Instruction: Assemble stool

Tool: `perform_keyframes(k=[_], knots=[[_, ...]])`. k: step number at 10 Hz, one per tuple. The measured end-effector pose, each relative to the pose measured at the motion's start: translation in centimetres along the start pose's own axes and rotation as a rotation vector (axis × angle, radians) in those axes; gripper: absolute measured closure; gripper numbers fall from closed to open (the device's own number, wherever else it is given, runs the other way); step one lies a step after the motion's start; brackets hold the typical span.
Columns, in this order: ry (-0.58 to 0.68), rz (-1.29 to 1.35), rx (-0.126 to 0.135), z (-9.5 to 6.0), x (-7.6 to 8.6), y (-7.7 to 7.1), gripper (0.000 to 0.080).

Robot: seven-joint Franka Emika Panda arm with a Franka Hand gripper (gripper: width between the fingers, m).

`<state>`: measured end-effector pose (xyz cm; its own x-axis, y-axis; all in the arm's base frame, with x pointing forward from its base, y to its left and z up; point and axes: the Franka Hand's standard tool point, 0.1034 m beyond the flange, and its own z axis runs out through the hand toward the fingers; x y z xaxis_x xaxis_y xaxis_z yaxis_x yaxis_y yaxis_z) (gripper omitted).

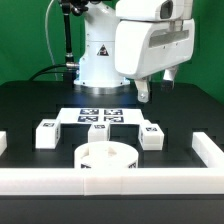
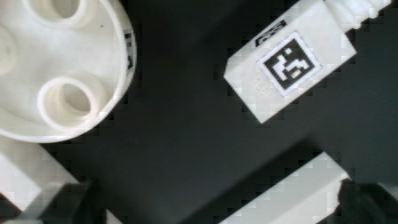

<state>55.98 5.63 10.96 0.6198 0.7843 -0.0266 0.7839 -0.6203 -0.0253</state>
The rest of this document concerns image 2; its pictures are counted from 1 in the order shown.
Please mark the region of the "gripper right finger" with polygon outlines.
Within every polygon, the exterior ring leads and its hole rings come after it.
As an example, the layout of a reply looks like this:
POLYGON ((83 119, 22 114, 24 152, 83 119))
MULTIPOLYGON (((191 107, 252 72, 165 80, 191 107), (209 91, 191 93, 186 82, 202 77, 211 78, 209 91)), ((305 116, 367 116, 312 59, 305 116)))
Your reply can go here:
POLYGON ((335 224, 398 224, 398 185, 344 181, 335 224))

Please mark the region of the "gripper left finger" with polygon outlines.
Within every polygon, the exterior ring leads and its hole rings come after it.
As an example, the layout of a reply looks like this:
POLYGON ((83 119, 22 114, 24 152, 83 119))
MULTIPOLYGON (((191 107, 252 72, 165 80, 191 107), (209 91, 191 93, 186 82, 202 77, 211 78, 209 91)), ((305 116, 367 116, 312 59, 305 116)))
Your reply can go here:
POLYGON ((6 224, 94 224, 94 183, 51 184, 6 224))

